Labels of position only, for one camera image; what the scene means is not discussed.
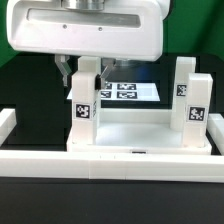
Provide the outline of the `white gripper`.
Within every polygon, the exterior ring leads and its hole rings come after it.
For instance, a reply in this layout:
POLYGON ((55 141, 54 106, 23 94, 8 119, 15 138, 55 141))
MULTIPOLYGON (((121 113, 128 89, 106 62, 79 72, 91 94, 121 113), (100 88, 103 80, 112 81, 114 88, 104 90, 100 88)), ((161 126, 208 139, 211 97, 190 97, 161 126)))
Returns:
POLYGON ((155 61, 162 55, 169 12, 170 0, 8 0, 7 38, 17 51, 56 54, 65 87, 68 55, 105 57, 95 78, 101 90, 112 58, 155 61))

